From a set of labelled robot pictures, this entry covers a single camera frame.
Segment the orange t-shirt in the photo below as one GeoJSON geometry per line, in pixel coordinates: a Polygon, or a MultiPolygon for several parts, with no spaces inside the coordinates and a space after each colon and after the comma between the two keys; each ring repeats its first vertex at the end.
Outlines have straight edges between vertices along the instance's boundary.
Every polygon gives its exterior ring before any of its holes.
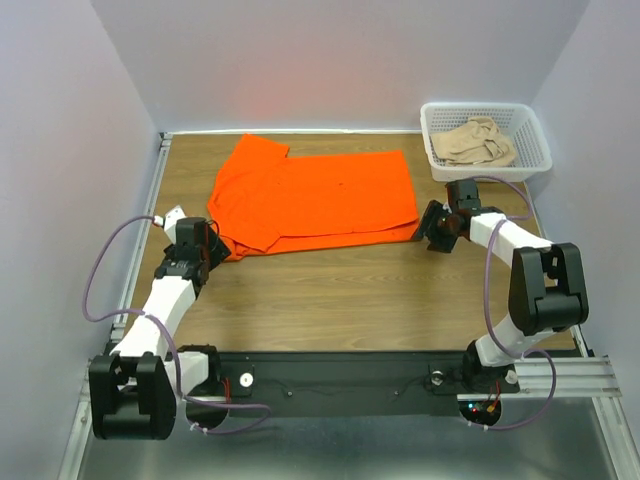
{"type": "Polygon", "coordinates": [[[419,224],[400,151],[292,157],[245,134],[207,202],[234,260],[404,242],[419,224]]]}

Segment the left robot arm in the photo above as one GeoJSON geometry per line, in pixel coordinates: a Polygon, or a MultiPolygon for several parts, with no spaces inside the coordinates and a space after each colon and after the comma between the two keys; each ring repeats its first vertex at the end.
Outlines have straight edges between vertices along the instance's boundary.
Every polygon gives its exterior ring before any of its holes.
{"type": "Polygon", "coordinates": [[[89,365],[95,437],[164,440],[171,434],[181,400],[196,389],[215,392],[223,371],[215,347],[177,347],[174,335],[229,249],[203,217],[176,206],[151,217],[170,241],[155,269],[151,291],[134,323],[107,353],[89,365]]]}

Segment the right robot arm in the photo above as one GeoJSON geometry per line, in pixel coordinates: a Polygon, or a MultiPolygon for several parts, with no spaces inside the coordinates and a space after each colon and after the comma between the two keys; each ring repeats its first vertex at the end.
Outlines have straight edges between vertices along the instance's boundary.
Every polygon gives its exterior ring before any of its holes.
{"type": "Polygon", "coordinates": [[[525,230],[500,209],[484,206],[474,177],[448,182],[446,191],[447,202],[430,201],[411,239],[427,239],[428,249],[440,253],[452,252],[460,238],[486,249],[487,333],[469,344],[460,366],[463,384],[482,390],[539,342],[587,320],[581,253],[573,243],[553,243],[525,230]],[[497,325],[489,306],[493,258],[510,268],[508,313],[497,325]]]}

